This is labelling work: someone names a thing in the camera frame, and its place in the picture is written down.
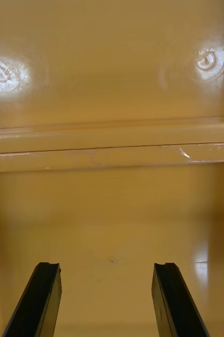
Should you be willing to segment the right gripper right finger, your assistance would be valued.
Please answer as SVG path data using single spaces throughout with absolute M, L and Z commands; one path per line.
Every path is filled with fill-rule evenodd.
M 209 336 L 175 263 L 154 265 L 151 293 L 159 336 Z

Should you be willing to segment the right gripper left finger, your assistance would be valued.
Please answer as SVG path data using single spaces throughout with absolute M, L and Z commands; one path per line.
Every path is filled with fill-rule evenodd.
M 53 336 L 61 296 L 60 265 L 40 262 L 2 336 Z

